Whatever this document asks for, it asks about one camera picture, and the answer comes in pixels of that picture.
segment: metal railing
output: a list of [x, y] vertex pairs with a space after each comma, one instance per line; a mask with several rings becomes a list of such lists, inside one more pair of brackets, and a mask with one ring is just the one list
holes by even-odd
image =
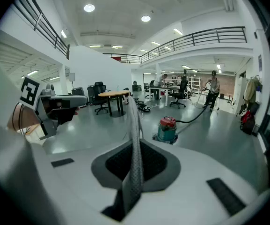
[[244, 29], [245, 27], [222, 27], [194, 32], [166, 42], [148, 51], [142, 56], [114, 53], [105, 54], [110, 57], [121, 57], [121, 61], [125, 63], [134, 63], [133, 61], [136, 61], [135, 63], [141, 64], [153, 58], [187, 47], [212, 43], [247, 43]]
[[104, 53], [104, 54], [122, 63], [141, 64], [141, 56], [121, 54], [121, 53]]
[[36, 0], [15, 0], [13, 5], [27, 19], [34, 31], [40, 32], [55, 49], [62, 52], [69, 60], [69, 47], [54, 30], [43, 14]]

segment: fluorescent light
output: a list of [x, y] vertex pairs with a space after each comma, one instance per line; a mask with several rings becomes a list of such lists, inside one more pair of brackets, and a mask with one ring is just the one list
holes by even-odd
[[141, 20], [144, 22], [148, 22], [148, 21], [150, 21], [150, 16], [143, 16], [143, 17], [141, 17]]
[[93, 10], [95, 9], [94, 5], [92, 4], [87, 4], [85, 7], [84, 7], [84, 10], [88, 13], [91, 13]]
[[174, 31], [176, 31], [177, 33], [179, 33], [180, 35], [183, 35], [183, 33], [181, 31], [179, 31], [178, 29], [174, 28]]
[[61, 34], [62, 34], [62, 36], [63, 36], [64, 38], [66, 38], [66, 35], [65, 35], [65, 33], [63, 32], [63, 30], [61, 31]]
[[36, 72], [38, 72], [38, 71], [37, 70], [34, 70], [33, 72], [28, 73], [27, 75], [30, 76], [30, 75], [32, 75], [32, 74], [34, 74]]

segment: round table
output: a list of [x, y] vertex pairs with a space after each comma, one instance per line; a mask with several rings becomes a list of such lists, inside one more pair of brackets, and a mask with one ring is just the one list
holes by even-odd
[[[125, 115], [125, 112], [124, 112], [124, 109], [122, 106], [122, 95], [129, 94], [129, 93], [130, 93], [130, 91], [128, 91], [128, 90], [110, 91], [110, 92], [100, 93], [100, 94], [98, 94], [98, 96], [107, 97], [110, 116], [114, 117], [114, 118], [118, 118], [118, 117]], [[118, 108], [118, 111], [114, 111], [113, 113], [112, 113], [111, 104], [110, 104], [110, 97], [111, 96], [116, 96], [117, 108]]]

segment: red bag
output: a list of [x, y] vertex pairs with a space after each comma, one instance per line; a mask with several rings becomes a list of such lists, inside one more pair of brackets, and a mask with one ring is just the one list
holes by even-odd
[[250, 117], [251, 113], [249, 110], [247, 110], [246, 114], [243, 117], [241, 117], [241, 123], [245, 123]]

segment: vacuum hose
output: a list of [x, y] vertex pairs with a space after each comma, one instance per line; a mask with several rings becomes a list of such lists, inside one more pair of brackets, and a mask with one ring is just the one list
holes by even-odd
[[[205, 90], [208, 90], [209, 92], [211, 92], [211, 90], [205, 88], [205, 89], [203, 89], [203, 90], [201, 91], [201, 93], [202, 93], [203, 91], [205, 91]], [[197, 118], [205, 111], [205, 109], [208, 107], [208, 105], [209, 105], [209, 103], [206, 104], [205, 107], [204, 107], [204, 109], [201, 111], [201, 113], [200, 113], [199, 115], [197, 115], [195, 118], [193, 118], [192, 120], [190, 120], [190, 121], [176, 120], [176, 122], [191, 123], [191, 122], [195, 121], [195, 120], [196, 120], [196, 119], [197, 119]]]

